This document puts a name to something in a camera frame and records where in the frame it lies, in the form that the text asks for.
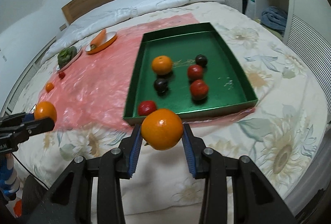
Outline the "left gloved hand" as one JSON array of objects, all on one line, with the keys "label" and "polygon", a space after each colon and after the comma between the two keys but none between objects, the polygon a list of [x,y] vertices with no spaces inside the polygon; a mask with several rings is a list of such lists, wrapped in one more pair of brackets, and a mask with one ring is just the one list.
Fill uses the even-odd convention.
[{"label": "left gloved hand", "polygon": [[1,156],[1,193],[5,200],[16,199],[16,193],[20,188],[20,180],[14,168],[14,159],[11,153]]}]

